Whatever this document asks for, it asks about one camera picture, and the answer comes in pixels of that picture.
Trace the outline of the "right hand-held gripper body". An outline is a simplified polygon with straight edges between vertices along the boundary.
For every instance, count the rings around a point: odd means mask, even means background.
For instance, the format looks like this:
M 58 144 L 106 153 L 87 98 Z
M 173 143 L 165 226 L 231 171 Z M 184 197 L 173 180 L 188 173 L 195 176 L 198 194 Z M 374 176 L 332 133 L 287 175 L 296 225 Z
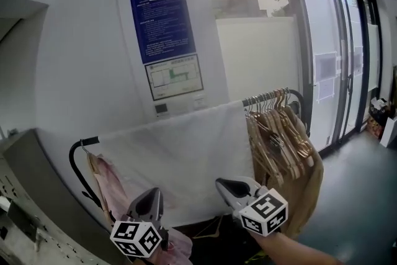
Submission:
M 241 226 L 260 236 L 269 236 L 288 219 L 288 202 L 275 190 L 251 177 L 218 178 L 216 189 Z

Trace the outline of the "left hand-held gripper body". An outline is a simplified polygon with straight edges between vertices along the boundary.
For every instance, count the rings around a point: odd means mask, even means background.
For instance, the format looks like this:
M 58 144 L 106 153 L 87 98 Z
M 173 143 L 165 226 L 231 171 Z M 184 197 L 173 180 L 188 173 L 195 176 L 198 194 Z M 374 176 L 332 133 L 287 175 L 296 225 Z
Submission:
M 127 212 L 114 223 L 110 240 L 131 258 L 149 258 L 168 246 L 168 230 L 161 225 L 163 194 L 151 188 L 132 201 Z

